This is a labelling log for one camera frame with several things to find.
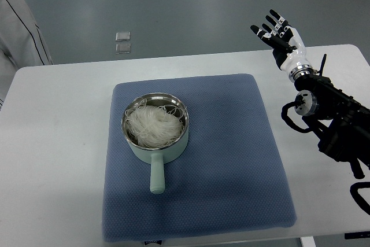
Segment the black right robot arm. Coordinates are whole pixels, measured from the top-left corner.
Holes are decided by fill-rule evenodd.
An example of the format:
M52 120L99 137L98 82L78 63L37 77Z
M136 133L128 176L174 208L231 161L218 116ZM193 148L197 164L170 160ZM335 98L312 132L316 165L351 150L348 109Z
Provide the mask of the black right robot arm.
M356 204L369 213L369 203L361 189L369 188L361 165L369 166L369 109L332 84L330 78L315 71L308 62L287 69L298 94L282 107L281 117L293 130L313 132L319 151L337 162L348 162L358 179L350 187Z

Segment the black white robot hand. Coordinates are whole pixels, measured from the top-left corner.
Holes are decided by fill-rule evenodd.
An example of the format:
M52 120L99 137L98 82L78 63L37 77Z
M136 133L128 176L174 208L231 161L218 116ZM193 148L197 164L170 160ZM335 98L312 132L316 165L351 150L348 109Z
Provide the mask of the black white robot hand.
M291 82L313 72L306 58L306 47L298 31L278 12L269 11L265 16L269 24L251 25L253 33L271 47L277 67L284 71Z

